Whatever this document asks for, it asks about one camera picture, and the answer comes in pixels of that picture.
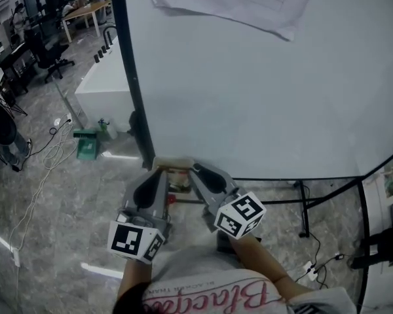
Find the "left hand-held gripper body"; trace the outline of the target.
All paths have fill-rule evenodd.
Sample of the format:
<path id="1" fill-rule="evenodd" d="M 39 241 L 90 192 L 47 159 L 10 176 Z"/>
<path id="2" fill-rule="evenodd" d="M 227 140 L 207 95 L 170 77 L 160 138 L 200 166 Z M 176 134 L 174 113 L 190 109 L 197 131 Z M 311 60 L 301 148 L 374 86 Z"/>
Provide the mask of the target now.
<path id="1" fill-rule="evenodd" d="M 107 250 L 123 258 L 152 262 L 165 244 L 170 228 L 167 207 L 121 209 L 110 223 Z"/>

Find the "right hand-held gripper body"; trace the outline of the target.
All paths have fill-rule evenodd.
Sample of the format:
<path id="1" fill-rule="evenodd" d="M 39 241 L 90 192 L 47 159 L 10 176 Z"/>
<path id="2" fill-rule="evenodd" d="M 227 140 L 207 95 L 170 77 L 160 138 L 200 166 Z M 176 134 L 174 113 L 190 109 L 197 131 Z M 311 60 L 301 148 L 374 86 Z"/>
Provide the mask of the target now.
<path id="1" fill-rule="evenodd" d="M 234 254 L 230 240 L 241 239 L 254 231 L 266 211 L 253 192 L 234 188 L 206 204 L 203 217 L 210 231 L 217 232 L 217 251 Z"/>

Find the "beige box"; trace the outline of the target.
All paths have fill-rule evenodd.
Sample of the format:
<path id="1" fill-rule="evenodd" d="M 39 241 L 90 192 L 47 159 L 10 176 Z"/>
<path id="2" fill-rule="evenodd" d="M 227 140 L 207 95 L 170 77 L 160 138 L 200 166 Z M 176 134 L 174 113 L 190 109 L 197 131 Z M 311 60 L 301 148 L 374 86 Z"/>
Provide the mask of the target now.
<path id="1" fill-rule="evenodd" d="M 198 199 L 195 191 L 190 182 L 189 170 L 194 164 L 192 158 L 171 158 L 156 156 L 153 160 L 151 169 L 162 169 L 168 175 L 169 180 L 169 196 L 170 204 L 173 203 L 193 203 L 198 204 Z M 188 183 L 186 185 L 180 185 L 178 183 L 178 172 L 188 172 Z"/>

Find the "person's right forearm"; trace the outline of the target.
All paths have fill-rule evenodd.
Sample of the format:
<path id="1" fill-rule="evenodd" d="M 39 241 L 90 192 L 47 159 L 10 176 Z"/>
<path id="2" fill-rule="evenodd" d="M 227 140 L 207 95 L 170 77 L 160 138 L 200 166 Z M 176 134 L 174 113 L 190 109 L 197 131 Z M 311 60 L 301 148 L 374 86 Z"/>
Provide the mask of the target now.
<path id="1" fill-rule="evenodd" d="M 285 300 L 312 292 L 312 289 L 296 283 L 255 236 L 248 234 L 240 239 L 229 237 L 229 240 L 244 267 L 269 279 Z"/>

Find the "person's left forearm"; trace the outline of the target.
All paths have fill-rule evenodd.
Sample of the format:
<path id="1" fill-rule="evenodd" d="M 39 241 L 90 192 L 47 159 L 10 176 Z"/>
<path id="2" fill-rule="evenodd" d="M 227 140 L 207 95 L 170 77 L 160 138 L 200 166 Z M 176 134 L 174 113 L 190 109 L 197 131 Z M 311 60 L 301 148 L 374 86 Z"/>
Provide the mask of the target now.
<path id="1" fill-rule="evenodd" d="M 151 284 L 152 265 L 127 260 L 112 314 L 147 314 L 143 295 Z"/>

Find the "white whiteboard on black stand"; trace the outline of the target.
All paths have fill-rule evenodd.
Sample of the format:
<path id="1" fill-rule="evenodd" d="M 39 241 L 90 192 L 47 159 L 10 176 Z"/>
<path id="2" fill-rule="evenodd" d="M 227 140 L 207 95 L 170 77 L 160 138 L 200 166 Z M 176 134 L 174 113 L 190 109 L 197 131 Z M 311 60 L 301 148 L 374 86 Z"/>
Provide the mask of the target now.
<path id="1" fill-rule="evenodd" d="M 310 0 L 292 41 L 152 0 L 113 11 L 146 167 L 348 190 L 393 159 L 393 0 Z"/>

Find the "green box on floor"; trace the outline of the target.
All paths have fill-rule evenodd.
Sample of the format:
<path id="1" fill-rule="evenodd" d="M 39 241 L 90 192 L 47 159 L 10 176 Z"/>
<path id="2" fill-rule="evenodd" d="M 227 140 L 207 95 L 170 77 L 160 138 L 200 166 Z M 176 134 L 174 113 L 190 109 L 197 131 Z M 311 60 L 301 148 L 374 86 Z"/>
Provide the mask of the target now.
<path id="1" fill-rule="evenodd" d="M 98 151 L 97 139 L 79 139 L 76 157 L 79 160 L 93 161 L 98 157 Z"/>

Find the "white shirt with pink print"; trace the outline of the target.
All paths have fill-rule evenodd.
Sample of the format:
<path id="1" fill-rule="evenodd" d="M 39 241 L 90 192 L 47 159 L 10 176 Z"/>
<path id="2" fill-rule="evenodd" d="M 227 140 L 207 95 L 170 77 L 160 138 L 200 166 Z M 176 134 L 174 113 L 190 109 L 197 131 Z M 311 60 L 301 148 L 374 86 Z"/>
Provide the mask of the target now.
<path id="1" fill-rule="evenodd" d="M 159 314 L 356 314 L 342 287 L 287 300 L 235 257 L 201 247 L 172 255 L 144 292 L 143 307 Z"/>

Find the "white counter block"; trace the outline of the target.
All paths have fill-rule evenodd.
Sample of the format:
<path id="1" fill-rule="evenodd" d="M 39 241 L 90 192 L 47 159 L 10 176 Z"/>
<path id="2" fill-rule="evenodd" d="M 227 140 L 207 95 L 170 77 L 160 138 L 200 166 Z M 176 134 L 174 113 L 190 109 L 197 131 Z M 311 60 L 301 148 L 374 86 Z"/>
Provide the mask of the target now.
<path id="1" fill-rule="evenodd" d="M 99 128 L 102 119 L 117 132 L 130 129 L 134 111 L 118 38 L 113 39 L 107 53 L 94 62 L 75 91 L 75 97 L 86 115 L 88 125 Z"/>

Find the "black curved faucet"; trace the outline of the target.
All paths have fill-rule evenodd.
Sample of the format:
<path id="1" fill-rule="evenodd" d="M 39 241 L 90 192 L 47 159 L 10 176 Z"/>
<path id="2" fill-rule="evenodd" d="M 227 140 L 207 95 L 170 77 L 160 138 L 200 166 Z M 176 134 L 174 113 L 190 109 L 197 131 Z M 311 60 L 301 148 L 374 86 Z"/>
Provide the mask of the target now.
<path id="1" fill-rule="evenodd" d="M 117 27 L 114 26 L 114 25 L 108 25 L 107 27 L 105 27 L 105 28 L 103 29 L 103 32 L 102 32 L 103 39 L 104 39 L 104 43 L 105 43 L 105 49 L 106 49 L 106 50 L 109 50 L 109 47 L 110 47 L 111 45 L 113 45 L 112 37 L 111 37 L 111 34 L 110 34 L 110 30 L 111 30 L 111 29 L 116 30 Z"/>

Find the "black office chair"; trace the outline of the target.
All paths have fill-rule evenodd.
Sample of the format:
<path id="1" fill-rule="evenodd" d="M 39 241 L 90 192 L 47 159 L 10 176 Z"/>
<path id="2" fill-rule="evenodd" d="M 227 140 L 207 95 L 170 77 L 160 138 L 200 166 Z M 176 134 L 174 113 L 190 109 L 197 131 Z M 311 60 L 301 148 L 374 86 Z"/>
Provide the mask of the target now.
<path id="1" fill-rule="evenodd" d="M 63 79 L 63 75 L 60 71 L 61 67 L 75 65 L 73 60 L 62 58 L 62 54 L 69 48 L 68 44 L 61 44 L 57 41 L 50 48 L 47 48 L 41 38 L 41 35 L 39 33 L 35 33 L 32 29 L 25 31 L 24 39 L 29 50 L 36 59 L 38 68 L 46 69 L 48 71 L 44 79 L 45 84 L 48 83 L 49 78 L 54 72 L 57 72 L 59 78 Z"/>

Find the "wooden table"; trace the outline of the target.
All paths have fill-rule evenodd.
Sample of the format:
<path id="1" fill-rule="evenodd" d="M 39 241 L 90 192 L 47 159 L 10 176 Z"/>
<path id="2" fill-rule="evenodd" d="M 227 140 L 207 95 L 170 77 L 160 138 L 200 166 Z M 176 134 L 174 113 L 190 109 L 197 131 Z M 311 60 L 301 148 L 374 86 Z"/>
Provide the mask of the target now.
<path id="1" fill-rule="evenodd" d="M 96 13 L 97 13 L 98 10 L 104 9 L 105 7 L 108 7 L 110 5 L 111 5 L 111 0 L 100 1 L 100 2 L 92 3 L 92 4 L 89 4 L 87 6 L 81 7 L 79 9 L 76 9 L 73 12 L 69 13 L 68 15 L 64 16 L 62 18 L 62 25 L 64 27 L 64 31 L 65 31 L 68 43 L 72 43 L 72 38 L 71 38 L 69 29 L 68 29 L 68 26 L 67 26 L 67 22 L 69 20 L 72 20 L 74 18 L 79 18 L 79 17 L 83 17 L 84 18 L 84 22 L 86 24 L 86 28 L 89 28 L 88 17 L 91 16 L 92 19 L 93 19 L 93 22 L 94 22 L 96 35 L 97 35 L 97 37 L 100 37 L 101 33 L 100 33 L 100 29 L 99 29 Z"/>

